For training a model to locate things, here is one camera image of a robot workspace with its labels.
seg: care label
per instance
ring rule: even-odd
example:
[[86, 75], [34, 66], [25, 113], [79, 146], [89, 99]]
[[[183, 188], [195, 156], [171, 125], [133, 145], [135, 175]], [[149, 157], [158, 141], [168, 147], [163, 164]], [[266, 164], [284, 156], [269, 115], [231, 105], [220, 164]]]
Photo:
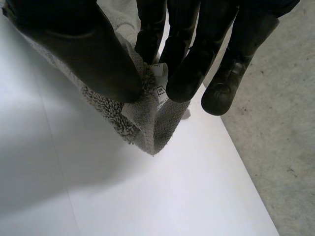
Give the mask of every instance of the care label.
[[151, 65], [150, 67], [157, 81], [157, 86], [155, 87], [154, 90], [157, 93], [158, 98], [157, 110], [159, 110], [163, 106], [163, 104], [168, 100], [168, 96], [165, 90], [167, 84], [168, 67], [166, 63], [154, 64]]

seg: finger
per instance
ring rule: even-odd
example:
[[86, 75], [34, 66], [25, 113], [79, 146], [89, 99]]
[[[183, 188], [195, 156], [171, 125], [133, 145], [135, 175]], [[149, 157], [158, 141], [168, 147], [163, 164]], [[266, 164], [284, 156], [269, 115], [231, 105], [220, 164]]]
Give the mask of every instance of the finger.
[[152, 64], [161, 43], [166, 17], [166, 0], [137, 0], [141, 30], [136, 52], [143, 61]]
[[7, 4], [3, 12], [22, 34], [48, 49], [94, 92], [122, 103], [134, 102], [140, 96], [140, 76], [97, 5], [87, 13], [90, 21], [84, 31], [72, 33], [50, 26], [37, 27], [24, 18], [21, 23]]
[[170, 77], [185, 58], [191, 43], [200, 0], [168, 0], [170, 32], [159, 62], [168, 66]]
[[193, 98], [216, 58], [237, 11], [234, 1], [201, 1], [196, 39], [166, 86], [170, 99], [186, 102]]

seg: gray concrete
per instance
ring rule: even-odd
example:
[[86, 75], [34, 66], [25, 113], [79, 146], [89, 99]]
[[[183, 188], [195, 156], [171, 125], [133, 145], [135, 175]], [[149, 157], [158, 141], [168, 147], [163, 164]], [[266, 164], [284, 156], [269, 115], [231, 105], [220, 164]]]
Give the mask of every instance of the gray concrete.
[[281, 236], [315, 235], [314, 12], [281, 18], [222, 117]]

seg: black glove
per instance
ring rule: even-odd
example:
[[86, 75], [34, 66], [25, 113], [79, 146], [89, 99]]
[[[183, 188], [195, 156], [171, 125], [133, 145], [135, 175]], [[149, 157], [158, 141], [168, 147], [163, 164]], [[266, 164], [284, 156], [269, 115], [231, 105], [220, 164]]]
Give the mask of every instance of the black glove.
[[[169, 67], [169, 98], [189, 101], [208, 73], [238, 6], [233, 0], [137, 0], [137, 4], [141, 31], [135, 49], [147, 63], [157, 54], [167, 5], [170, 33], [159, 62]], [[196, 39], [185, 58], [199, 10]]]

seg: white surface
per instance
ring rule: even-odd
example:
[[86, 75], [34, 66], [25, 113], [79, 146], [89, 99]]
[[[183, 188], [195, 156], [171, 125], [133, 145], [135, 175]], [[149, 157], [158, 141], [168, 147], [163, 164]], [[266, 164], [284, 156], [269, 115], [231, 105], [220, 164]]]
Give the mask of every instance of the white surface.
[[0, 236], [278, 235], [204, 88], [151, 157], [3, 18], [0, 70]]

